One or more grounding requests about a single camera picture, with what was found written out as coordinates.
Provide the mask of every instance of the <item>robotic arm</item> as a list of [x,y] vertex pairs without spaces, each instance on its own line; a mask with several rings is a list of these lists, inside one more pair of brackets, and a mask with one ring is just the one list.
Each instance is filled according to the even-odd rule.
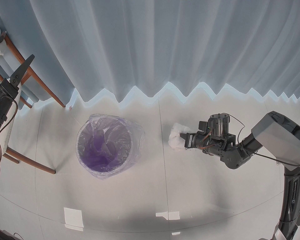
[[184,146],[218,156],[231,169],[246,163],[261,147],[268,149],[285,167],[282,211],[272,240],[293,239],[300,225],[300,219],[297,222],[300,213],[300,126],[273,111],[251,129],[248,137],[236,144],[236,136],[229,133],[229,122],[227,113],[211,115],[208,121],[199,122],[197,133],[180,134],[185,139]]

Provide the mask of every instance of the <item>blue-gray curtain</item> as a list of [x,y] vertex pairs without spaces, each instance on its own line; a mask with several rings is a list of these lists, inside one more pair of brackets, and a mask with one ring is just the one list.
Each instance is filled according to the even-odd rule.
[[[299,11],[299,0],[1,0],[0,27],[64,104],[74,87],[84,101],[106,88],[120,102],[168,81],[185,96],[205,82],[299,98]],[[24,92],[50,97],[31,78]]]

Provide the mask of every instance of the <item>crumpled white paper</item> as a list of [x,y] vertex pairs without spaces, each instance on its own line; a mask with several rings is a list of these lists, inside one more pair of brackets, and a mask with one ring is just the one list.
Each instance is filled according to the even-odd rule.
[[187,126],[183,126],[179,123],[174,123],[170,136],[169,136],[169,145],[171,148],[176,150],[185,150],[185,140],[180,137],[181,133],[191,133],[191,129]]

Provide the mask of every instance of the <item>purple trash bag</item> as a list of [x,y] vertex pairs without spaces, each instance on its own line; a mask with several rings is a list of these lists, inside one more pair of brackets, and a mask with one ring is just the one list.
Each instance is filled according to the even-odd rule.
[[145,132],[140,125],[110,115],[91,115],[80,129],[76,155],[93,176],[106,179],[136,163]]

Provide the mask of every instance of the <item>cylindrical motor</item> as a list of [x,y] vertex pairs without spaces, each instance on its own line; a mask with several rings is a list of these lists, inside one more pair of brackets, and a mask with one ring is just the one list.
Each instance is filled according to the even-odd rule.
[[225,113],[211,115],[207,126],[211,128],[211,134],[216,137],[222,137],[229,133],[230,117]]

